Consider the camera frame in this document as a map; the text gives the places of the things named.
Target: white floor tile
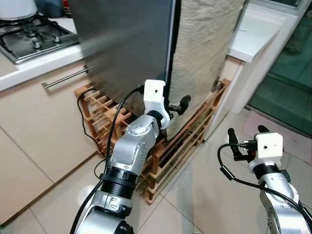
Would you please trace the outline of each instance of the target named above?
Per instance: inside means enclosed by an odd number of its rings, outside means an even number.
[[[100,160],[98,156],[89,160],[31,207],[47,234],[69,233],[79,206],[98,182],[93,168]],[[97,175],[102,173],[104,165],[105,163],[102,163],[98,167]],[[162,198],[161,195],[158,196],[154,203],[149,205],[139,194],[134,194],[133,209],[127,222],[135,231],[146,221]]]
[[[245,167],[222,156],[235,176],[257,183]],[[216,148],[205,143],[165,198],[206,234],[264,234],[267,216],[259,190],[229,181],[219,168]]]
[[[292,185],[299,192],[301,202],[312,208],[312,166],[291,156],[287,171]]]
[[[1,234],[45,234],[32,212],[27,209],[13,222],[0,230]]]
[[[137,234],[193,234],[199,232],[187,218],[163,199]]]
[[[194,151],[194,153],[187,159],[187,161],[184,163],[184,165],[177,171],[177,170],[173,170],[173,173],[175,173],[175,175],[173,176],[173,178],[168,182],[165,183],[165,186],[160,186],[159,189],[157,189],[158,191],[160,191],[160,194],[162,194],[163,196],[166,195],[166,193],[169,191],[169,189],[171,188],[171,186],[173,186],[173,184],[176,182],[176,180],[179,178],[179,176],[181,175],[181,173],[184,171],[184,169],[190,164],[190,162],[193,160],[193,158],[195,157],[195,155],[197,154],[197,152],[203,147],[203,144],[199,145],[199,147]]]
[[[79,206],[98,182],[93,169],[100,160],[94,156],[31,206],[47,234],[69,233]]]
[[[306,207],[309,211],[309,213],[312,215],[312,209],[310,209],[309,207]]]
[[[236,115],[232,112],[229,112],[220,125],[216,128],[214,133],[208,139],[208,143],[212,144],[214,147],[218,148],[222,144],[228,143],[228,129],[234,128],[236,137],[238,141],[243,140],[252,140],[254,134],[258,133],[258,125],[261,123],[253,124],[253,131],[246,131],[246,120],[250,112],[246,109],[243,109],[240,115]],[[233,153],[229,147],[222,149],[222,152],[226,155],[233,158]],[[289,154],[283,152],[281,159],[281,169],[286,169],[289,162]],[[246,161],[239,161],[238,163],[242,164],[244,167],[248,167]]]
[[[139,230],[139,228],[143,225],[143,223],[148,219],[150,214],[156,208],[156,206],[163,199],[162,195],[159,195],[155,201],[149,205],[143,197],[139,195],[139,193],[135,193],[133,195],[133,204],[132,211],[129,217],[126,218],[128,224],[133,227],[135,233]]]
[[[312,165],[312,140],[292,132],[257,113],[250,111],[243,127],[245,134],[251,135],[257,132],[259,124],[266,126],[270,131],[280,133],[283,136],[284,151],[294,155]]]
[[[236,115],[233,112],[229,112],[219,126],[215,129],[213,134],[208,138],[207,142],[218,148],[222,144],[229,143],[228,129],[233,128],[238,141],[251,140],[253,135],[249,136],[243,133],[243,125],[249,111],[243,109],[240,115]],[[230,148],[225,148],[224,153],[231,156],[232,151]]]

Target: beige towel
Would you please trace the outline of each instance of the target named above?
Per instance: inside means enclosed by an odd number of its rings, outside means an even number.
[[[182,0],[169,100],[191,95],[188,110],[174,114],[167,139],[173,138],[210,94],[225,59],[244,0]]]

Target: gas stove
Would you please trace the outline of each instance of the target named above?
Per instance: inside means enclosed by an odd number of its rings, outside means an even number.
[[[0,20],[0,51],[15,64],[78,44],[76,34],[46,16]]]

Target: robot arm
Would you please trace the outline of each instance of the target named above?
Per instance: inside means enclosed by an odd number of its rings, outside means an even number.
[[[244,141],[247,156],[242,155],[237,146],[231,146],[234,160],[247,160],[249,170],[255,174],[260,186],[275,190],[301,205],[297,190],[290,184],[289,176],[285,176],[288,173],[279,170],[283,152],[282,135],[271,133],[264,126],[258,129],[262,133],[255,135],[254,140]],[[234,130],[229,129],[228,133],[230,143],[238,143]],[[267,211],[271,234],[311,234],[303,215],[288,201],[264,190],[260,192],[260,200]]]
[[[164,107],[164,86],[161,80],[145,81],[145,114],[132,122],[116,142],[108,170],[101,175],[102,187],[95,192],[76,234],[133,234],[124,219],[132,210],[136,182],[159,130],[170,123]]]

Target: cabinet door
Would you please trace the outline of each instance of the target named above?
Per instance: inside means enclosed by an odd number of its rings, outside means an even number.
[[[82,73],[48,90],[51,83],[83,69],[78,62],[0,94],[0,125],[56,182],[95,152],[83,134],[74,90],[89,83]]]
[[[0,128],[0,224],[52,184]]]

